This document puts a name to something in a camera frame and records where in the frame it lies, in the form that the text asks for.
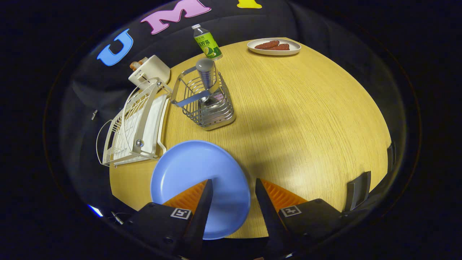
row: sausage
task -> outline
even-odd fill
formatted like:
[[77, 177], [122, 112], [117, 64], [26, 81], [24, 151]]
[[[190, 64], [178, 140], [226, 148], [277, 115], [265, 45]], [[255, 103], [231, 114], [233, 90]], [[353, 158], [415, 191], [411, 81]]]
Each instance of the sausage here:
[[290, 50], [290, 49], [289, 49], [289, 44], [283, 43], [283, 44], [279, 44], [279, 46], [275, 46], [267, 50]]
[[255, 46], [255, 49], [267, 50], [269, 48], [278, 46], [278, 44], [279, 44], [279, 41], [271, 41], [271, 42], [259, 44]]

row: green tea bottle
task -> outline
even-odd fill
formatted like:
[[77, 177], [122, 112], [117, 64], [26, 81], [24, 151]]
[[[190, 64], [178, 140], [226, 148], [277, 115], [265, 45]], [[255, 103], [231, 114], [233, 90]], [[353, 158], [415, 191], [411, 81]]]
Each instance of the green tea bottle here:
[[218, 44], [213, 39], [212, 34], [201, 27], [201, 25], [193, 25], [191, 28], [194, 29], [194, 39], [199, 44], [199, 47], [204, 51], [207, 58], [216, 61], [223, 57]]

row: foam letter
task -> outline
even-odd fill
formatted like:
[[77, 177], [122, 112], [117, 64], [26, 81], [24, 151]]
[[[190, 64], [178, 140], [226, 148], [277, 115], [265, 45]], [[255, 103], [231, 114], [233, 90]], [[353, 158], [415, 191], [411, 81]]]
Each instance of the foam letter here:
[[255, 0], [239, 0], [239, 4], [237, 5], [239, 8], [261, 8], [261, 5], [257, 4]]
[[109, 49], [111, 46], [109, 44], [99, 53], [96, 59], [101, 60], [106, 66], [112, 66], [118, 63], [128, 53], [133, 45], [133, 39], [128, 34], [128, 30], [129, 29], [126, 29], [125, 31], [121, 32], [114, 39], [114, 41], [119, 40], [123, 44], [121, 51], [119, 51], [117, 54], [112, 53], [112, 51]]
[[148, 22], [152, 27], [151, 34], [160, 33], [161, 31], [167, 29], [170, 24], [164, 24], [160, 20], [170, 21], [170, 22], [179, 22], [181, 19], [182, 11], [186, 11], [184, 17], [190, 18], [198, 16], [200, 14], [206, 13], [211, 10], [210, 7], [205, 7], [198, 0], [181, 0], [179, 1], [175, 8], [170, 11], [157, 11], [153, 14], [150, 14], [148, 17], [141, 20], [141, 22]]

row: metal wire rack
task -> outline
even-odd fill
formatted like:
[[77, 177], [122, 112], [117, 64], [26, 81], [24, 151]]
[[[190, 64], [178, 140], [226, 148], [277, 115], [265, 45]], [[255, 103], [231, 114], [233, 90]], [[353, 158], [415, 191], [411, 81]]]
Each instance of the metal wire rack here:
[[115, 167], [142, 160], [155, 160], [166, 152], [161, 142], [165, 112], [172, 90], [159, 78], [151, 78], [138, 85], [128, 96], [124, 108], [106, 122], [111, 123], [106, 135], [101, 164]]
[[212, 81], [212, 86], [205, 89], [196, 67], [189, 68], [178, 76], [171, 101], [206, 130], [230, 124], [236, 118], [228, 87], [216, 66]]

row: round wooden table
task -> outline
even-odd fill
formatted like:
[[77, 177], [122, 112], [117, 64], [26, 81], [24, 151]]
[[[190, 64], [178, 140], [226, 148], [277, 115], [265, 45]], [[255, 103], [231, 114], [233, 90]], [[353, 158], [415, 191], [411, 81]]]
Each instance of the round wooden table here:
[[[231, 94], [236, 120], [205, 131], [172, 106], [164, 130], [167, 149], [205, 140], [242, 167], [252, 195], [244, 225], [230, 238], [267, 236], [255, 179], [271, 181], [307, 200], [322, 198], [343, 211], [347, 182], [371, 171], [371, 190], [387, 173], [390, 134], [379, 108], [344, 69], [303, 44], [292, 56], [264, 56], [239, 42], [220, 47], [216, 62]], [[204, 54], [171, 69], [169, 86]], [[151, 202], [157, 161], [111, 167], [112, 194], [135, 210]]]

